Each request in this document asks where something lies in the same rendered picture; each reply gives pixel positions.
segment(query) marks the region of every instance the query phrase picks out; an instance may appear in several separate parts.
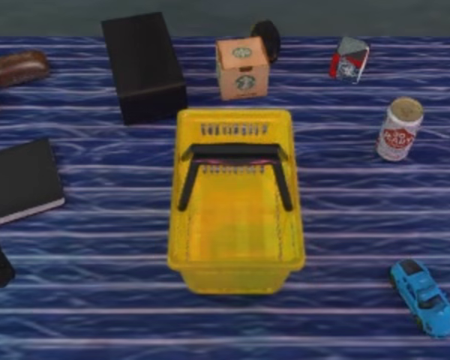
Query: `gray wall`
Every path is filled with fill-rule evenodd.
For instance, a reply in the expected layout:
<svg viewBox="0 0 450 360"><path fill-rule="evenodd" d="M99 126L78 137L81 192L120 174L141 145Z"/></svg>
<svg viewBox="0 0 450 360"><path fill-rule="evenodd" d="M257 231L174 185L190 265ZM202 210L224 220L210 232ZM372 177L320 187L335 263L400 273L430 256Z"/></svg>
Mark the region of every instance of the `gray wall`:
<svg viewBox="0 0 450 360"><path fill-rule="evenodd" d="M107 18L163 11L173 36L450 35L450 0L0 0L0 35L101 35Z"/></svg>

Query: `yellow plastic basket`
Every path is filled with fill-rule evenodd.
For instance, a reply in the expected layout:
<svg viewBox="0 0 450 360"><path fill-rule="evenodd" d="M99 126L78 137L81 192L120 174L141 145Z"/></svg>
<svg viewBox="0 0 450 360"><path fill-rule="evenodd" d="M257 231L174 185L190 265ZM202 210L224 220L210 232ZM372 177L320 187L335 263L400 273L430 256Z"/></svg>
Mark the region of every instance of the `yellow plastic basket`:
<svg viewBox="0 0 450 360"><path fill-rule="evenodd" d="M304 266L288 111L178 114L168 264L202 294L275 293Z"/></svg>

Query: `white can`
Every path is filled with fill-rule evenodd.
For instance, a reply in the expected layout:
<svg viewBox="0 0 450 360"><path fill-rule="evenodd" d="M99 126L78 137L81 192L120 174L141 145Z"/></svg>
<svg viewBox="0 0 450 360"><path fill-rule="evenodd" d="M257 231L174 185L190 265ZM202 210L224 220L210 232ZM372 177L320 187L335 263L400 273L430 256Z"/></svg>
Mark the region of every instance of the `white can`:
<svg viewBox="0 0 450 360"><path fill-rule="evenodd" d="M423 107L411 97L395 99L387 109L387 118L376 141L376 152L385 160L407 157L423 120Z"/></svg>

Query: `basket handle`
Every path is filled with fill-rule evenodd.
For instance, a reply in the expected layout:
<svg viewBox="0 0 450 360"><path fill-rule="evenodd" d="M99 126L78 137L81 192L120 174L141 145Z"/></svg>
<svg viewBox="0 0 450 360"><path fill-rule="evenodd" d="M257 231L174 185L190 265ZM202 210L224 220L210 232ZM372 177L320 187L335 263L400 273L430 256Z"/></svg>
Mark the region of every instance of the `basket handle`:
<svg viewBox="0 0 450 360"><path fill-rule="evenodd" d="M190 166L181 190L178 210L183 212L190 201L194 183L200 165L271 165L275 174L278 191L283 207L292 211L292 199L287 187L282 160L288 160L287 154L278 144L247 144L241 142L227 142L221 144L193 144L181 156L185 161L191 158Z"/></svg>

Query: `blue fabric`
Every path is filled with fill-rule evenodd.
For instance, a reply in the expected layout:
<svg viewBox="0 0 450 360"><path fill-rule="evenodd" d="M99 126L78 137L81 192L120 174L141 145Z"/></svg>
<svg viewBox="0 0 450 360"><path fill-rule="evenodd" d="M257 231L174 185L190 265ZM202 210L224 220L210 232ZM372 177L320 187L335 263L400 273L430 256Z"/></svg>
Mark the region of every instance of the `blue fabric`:
<svg viewBox="0 0 450 360"><path fill-rule="evenodd" d="M422 260L450 298L450 38L369 38L361 82L329 79L338 38L283 39L269 96L221 102L211 38L175 39L191 107L294 118L307 265L265 297L204 297L166 264L175 119L122 124L100 38L0 38L52 76L0 89L0 149L47 136L67 204L0 226L17 270L0 289L0 360L447 359L387 283ZM386 107L420 100L408 159L374 143Z"/></svg>

